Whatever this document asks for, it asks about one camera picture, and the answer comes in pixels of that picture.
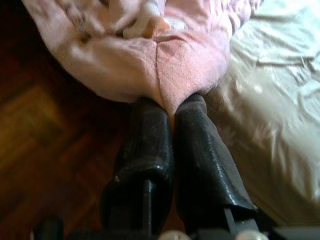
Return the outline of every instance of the parquet floor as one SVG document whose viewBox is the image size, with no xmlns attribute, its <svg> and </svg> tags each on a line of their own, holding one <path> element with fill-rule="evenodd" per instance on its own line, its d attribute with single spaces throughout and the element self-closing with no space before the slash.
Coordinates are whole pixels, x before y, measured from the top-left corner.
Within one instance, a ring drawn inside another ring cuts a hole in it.
<svg viewBox="0 0 320 240">
<path fill-rule="evenodd" d="M 129 114 L 55 62 L 18 0 L 0 1 L 0 240 L 28 239 L 51 214 L 66 234 L 98 229 Z M 174 210 L 165 228 L 182 228 Z"/>
</svg>

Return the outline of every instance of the white bed sheet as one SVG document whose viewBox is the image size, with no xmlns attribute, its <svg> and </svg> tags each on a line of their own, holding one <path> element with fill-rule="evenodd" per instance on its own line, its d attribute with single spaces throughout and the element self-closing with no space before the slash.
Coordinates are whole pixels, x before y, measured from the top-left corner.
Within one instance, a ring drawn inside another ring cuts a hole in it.
<svg viewBox="0 0 320 240">
<path fill-rule="evenodd" d="M 253 202 L 287 226 L 320 224 L 319 13 L 319 0 L 265 0 L 205 97 Z"/>
</svg>

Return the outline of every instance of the wrinkled sheet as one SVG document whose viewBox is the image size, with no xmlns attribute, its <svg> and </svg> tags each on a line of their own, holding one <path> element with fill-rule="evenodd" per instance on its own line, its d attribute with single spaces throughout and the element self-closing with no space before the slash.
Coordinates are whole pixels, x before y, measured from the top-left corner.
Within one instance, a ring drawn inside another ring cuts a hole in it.
<svg viewBox="0 0 320 240">
<path fill-rule="evenodd" d="M 319 13 L 318 0 L 266 0 L 206 96 L 253 202 L 281 225 L 320 224 Z"/>
<path fill-rule="evenodd" d="M 75 0 L 86 17 L 79 30 L 67 15 L 71 0 L 22 0 L 49 51 L 77 80 L 113 101 L 151 98 L 173 117 L 186 98 L 207 93 L 224 75 L 230 37 L 261 0 L 168 0 L 165 17 L 186 28 L 152 39 L 116 37 L 143 1 Z"/>
</svg>

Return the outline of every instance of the wooden floor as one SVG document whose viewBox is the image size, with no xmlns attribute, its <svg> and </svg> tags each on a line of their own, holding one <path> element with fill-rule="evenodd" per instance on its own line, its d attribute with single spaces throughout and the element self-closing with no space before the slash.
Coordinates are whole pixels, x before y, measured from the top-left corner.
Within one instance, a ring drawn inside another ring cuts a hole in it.
<svg viewBox="0 0 320 240">
<path fill-rule="evenodd" d="M 17 2 L 0 1 L 0 240 L 28 239 L 52 214 L 66 234 L 98 229 L 130 108 L 65 73 Z M 172 212 L 166 229 L 181 229 Z"/>
</svg>

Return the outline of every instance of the pink clothing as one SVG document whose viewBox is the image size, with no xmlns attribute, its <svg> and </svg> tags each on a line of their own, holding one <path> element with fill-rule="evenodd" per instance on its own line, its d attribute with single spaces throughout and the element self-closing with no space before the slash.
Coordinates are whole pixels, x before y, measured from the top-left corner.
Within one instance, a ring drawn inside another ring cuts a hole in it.
<svg viewBox="0 0 320 240">
<path fill-rule="evenodd" d="M 218 83 L 227 69 L 232 33 L 261 3 L 167 0 L 165 16 L 184 22 L 186 29 L 173 28 L 153 39 L 123 39 L 116 32 L 137 17 L 144 0 L 110 0 L 108 7 L 99 0 L 85 0 L 85 28 L 91 31 L 85 39 L 66 15 L 67 1 L 22 0 L 64 69 L 103 98 L 132 103 L 148 97 L 171 117 L 190 95 L 206 93 Z M 163 8 L 165 1 L 157 2 Z"/>
</svg>

